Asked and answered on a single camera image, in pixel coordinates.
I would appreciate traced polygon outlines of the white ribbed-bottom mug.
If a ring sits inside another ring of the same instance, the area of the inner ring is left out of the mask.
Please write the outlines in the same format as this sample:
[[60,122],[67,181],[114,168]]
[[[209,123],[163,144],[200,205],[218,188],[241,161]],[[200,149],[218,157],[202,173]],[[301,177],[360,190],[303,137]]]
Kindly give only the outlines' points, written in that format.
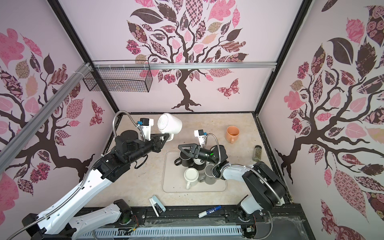
[[164,113],[158,120],[158,129],[162,134],[169,134],[167,142],[172,141],[174,135],[177,135],[183,127],[183,123],[177,117]]

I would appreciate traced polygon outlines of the peach orange mug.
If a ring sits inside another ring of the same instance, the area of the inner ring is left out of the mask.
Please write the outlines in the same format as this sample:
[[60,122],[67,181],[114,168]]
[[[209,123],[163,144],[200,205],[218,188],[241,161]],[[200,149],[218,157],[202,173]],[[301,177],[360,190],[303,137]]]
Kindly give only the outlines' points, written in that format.
[[233,144],[239,138],[240,130],[235,126],[229,126],[226,130],[226,140]]

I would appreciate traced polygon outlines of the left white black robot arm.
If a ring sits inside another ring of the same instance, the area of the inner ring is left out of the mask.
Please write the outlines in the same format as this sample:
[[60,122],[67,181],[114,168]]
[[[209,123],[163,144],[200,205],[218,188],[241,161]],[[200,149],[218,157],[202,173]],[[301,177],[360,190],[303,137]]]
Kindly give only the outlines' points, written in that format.
[[23,219],[23,228],[13,233],[12,240],[26,231],[32,240],[75,240],[83,234],[115,223],[130,216],[131,209],[123,200],[77,217],[76,214],[98,193],[110,186],[149,153],[159,153],[166,142],[173,140],[183,126],[180,119],[169,113],[158,120],[160,133],[151,132],[153,119],[141,119],[135,125],[138,131],[127,130],[117,135],[113,129],[115,146],[102,155],[86,172],[83,180],[50,208],[38,215]]

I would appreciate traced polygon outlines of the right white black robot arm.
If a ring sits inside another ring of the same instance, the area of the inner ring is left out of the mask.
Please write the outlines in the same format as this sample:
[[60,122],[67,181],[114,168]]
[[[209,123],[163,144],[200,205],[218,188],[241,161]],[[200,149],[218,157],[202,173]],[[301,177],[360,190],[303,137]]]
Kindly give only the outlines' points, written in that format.
[[270,211],[285,203],[286,185],[264,162],[258,161],[253,165],[231,164],[225,147],[218,141],[210,149],[198,144],[181,144],[178,149],[188,158],[212,164],[210,173],[215,179],[234,180],[248,187],[251,194],[237,205],[237,215],[241,221],[247,222],[255,212]]

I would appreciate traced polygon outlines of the grey mug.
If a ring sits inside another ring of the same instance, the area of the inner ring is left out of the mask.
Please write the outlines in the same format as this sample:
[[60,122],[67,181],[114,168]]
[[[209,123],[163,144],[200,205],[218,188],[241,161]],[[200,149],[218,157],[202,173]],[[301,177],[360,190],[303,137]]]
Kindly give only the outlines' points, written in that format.
[[207,185],[213,185],[216,183],[217,179],[214,177],[212,170],[214,165],[208,164],[205,166],[204,170],[199,176],[200,183],[206,183]]

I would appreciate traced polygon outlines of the translucent plastic tray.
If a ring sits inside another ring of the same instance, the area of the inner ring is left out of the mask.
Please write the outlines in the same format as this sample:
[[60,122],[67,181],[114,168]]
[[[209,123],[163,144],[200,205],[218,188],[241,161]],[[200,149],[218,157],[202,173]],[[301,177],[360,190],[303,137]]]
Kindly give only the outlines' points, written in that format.
[[179,157],[179,152],[168,152],[165,157],[164,174],[162,180],[162,190],[166,193],[205,193],[205,192],[224,192],[227,189],[225,181],[217,181],[213,185],[205,182],[197,183],[189,190],[186,189],[187,181],[184,172],[187,169],[183,166],[176,166],[174,160]]

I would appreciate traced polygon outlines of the white teal stapler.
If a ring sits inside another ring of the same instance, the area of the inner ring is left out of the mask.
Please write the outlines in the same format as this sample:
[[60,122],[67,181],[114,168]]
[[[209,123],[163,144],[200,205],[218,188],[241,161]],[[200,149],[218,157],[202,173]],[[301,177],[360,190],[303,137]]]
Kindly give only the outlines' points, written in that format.
[[160,217],[160,215],[166,212],[165,206],[161,203],[156,195],[153,195],[151,198],[149,198],[149,201],[157,217]]

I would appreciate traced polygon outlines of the blue white marker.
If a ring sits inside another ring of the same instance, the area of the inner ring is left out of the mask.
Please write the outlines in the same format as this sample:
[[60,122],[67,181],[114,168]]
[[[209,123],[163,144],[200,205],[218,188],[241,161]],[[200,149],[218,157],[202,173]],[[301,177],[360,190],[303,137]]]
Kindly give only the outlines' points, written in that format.
[[211,208],[211,209],[209,209],[209,210],[203,211],[203,212],[201,212],[201,213],[198,214],[198,217],[199,217],[199,218],[203,218],[203,217],[205,217],[205,216],[207,216],[207,215],[210,215],[210,214],[212,214],[212,213],[214,213],[214,212],[220,210],[221,208],[222,208],[222,206],[216,206],[216,207]]

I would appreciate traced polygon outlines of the glass spice jar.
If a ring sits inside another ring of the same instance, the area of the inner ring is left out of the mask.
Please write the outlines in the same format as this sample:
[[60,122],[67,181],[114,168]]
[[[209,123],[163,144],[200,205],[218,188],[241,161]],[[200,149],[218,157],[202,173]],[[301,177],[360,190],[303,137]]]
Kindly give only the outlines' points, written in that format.
[[259,162],[262,159],[262,147],[259,145],[256,145],[253,152],[253,161]]

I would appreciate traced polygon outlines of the horizontal aluminium rail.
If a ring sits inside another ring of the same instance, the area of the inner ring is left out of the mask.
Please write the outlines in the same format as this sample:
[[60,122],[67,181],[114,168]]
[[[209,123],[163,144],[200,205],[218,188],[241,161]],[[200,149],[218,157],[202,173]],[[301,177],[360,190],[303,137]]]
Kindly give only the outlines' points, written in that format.
[[145,64],[94,64],[96,69],[141,68],[146,70],[191,70],[191,69],[275,69],[276,62],[238,62],[238,63],[145,63]]

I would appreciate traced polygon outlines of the black base frame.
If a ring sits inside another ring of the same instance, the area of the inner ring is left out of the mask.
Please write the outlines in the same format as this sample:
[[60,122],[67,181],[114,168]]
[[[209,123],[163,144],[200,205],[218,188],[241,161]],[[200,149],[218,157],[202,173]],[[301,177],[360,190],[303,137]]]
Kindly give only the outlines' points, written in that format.
[[211,237],[130,238],[123,240],[313,240],[315,235],[299,204],[285,204],[270,211],[255,212],[247,222],[238,218],[236,205],[223,205],[210,215],[199,218],[198,214],[212,206],[170,206],[157,217],[151,207],[133,207],[129,223],[108,224],[102,228],[153,228],[190,226],[240,226],[243,235]]

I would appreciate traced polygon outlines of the diagonal aluminium rail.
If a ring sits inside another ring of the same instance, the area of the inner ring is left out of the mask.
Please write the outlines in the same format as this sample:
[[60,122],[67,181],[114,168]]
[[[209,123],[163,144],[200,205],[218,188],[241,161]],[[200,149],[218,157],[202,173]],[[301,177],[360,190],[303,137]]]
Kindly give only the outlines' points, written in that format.
[[23,127],[1,151],[1,173],[11,164],[18,153],[24,148],[31,138],[38,132],[45,121],[53,114],[70,91],[91,71],[89,63],[82,64],[71,77],[63,84],[56,94],[51,97],[37,114]]

